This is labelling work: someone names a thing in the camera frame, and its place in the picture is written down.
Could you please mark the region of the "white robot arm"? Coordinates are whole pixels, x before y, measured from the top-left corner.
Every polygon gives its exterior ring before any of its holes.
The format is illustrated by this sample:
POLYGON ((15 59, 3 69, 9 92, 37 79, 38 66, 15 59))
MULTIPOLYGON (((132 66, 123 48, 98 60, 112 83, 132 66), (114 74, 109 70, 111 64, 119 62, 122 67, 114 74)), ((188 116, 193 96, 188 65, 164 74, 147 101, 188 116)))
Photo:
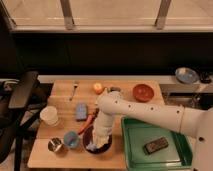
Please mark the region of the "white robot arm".
POLYGON ((102 147, 112 133, 115 115, 126 115, 196 139, 191 171, 213 171, 213 107, 199 110, 181 106, 124 100, 120 92, 97 98, 99 114, 94 122, 93 143, 102 147))

